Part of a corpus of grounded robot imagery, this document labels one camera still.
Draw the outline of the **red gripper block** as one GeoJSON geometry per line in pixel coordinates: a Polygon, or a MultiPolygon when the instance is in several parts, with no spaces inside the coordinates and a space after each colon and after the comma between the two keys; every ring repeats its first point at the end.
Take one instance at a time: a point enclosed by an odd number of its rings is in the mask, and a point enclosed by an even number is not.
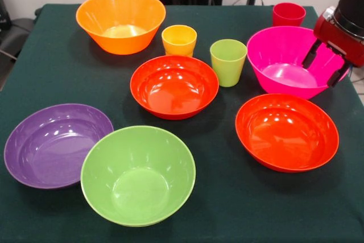
{"type": "MultiPolygon", "coordinates": [[[[354,23],[345,17],[339,8],[331,6],[320,15],[313,33],[318,40],[312,44],[302,62],[304,69],[311,66],[322,42],[340,53],[353,66],[363,66],[363,22],[354,23]]],[[[334,87],[340,81],[350,68],[348,62],[344,62],[342,67],[331,75],[327,86],[334,87]]]]}

